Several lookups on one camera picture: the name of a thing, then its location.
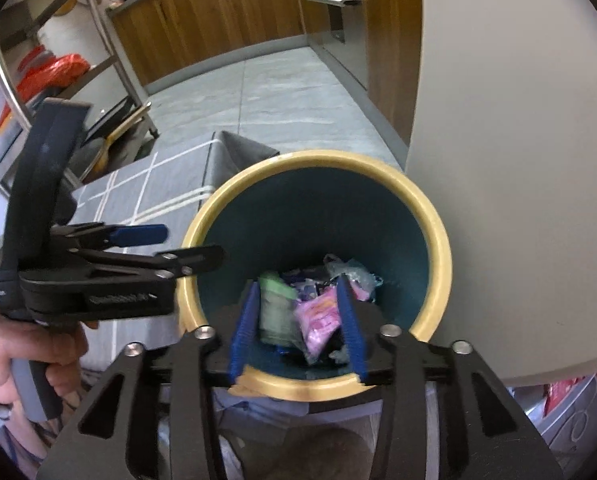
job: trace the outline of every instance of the gray tile floor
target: gray tile floor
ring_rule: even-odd
[[[234,63],[150,97],[151,117],[169,146],[229,130],[281,153],[328,148],[399,167],[381,136],[309,47]]]

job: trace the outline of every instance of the hand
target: hand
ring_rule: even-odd
[[[35,323],[0,316],[0,404],[11,404],[19,394],[10,370],[13,358],[49,363],[46,376],[59,396],[77,389],[81,382],[79,357],[87,352],[83,328],[72,333],[50,332]]]

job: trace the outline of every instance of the pink plastic bag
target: pink plastic bag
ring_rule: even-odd
[[[356,298],[367,301],[370,295],[356,282],[351,284]],[[332,334],[341,326],[341,316],[336,303],[336,287],[329,286],[314,300],[297,301],[294,315],[301,326],[303,341],[309,356],[317,359]]]

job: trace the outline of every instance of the green package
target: green package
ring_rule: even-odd
[[[261,285],[261,316],[259,329],[261,341],[270,345],[291,347],[301,339],[294,306],[298,292],[287,285],[275,272],[259,277]]]

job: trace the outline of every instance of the black gripper frame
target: black gripper frame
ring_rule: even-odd
[[[62,177],[83,140],[89,109],[53,98],[40,106],[19,160],[0,251],[0,314],[61,332],[75,330],[80,321],[171,314],[177,278],[215,269],[224,257],[217,246],[155,256],[107,253],[114,245],[111,235],[119,230],[157,227],[166,237],[166,228],[66,225],[76,202]],[[130,238],[126,246],[147,239]],[[14,383],[33,422],[63,411],[46,379],[47,366],[12,360]]]
[[[171,392],[168,478],[225,480],[211,388],[232,384],[229,342],[247,291],[217,313],[213,330],[205,327],[209,338],[198,338],[198,329],[168,348],[122,352],[60,434],[38,480],[63,480],[65,471],[71,480],[155,480],[162,384]],[[386,336],[375,306],[357,302],[355,313],[366,333],[373,330],[366,384],[383,396],[371,480],[425,480],[427,381],[439,400],[439,480],[563,479],[540,434],[469,344],[457,352],[408,332]]]

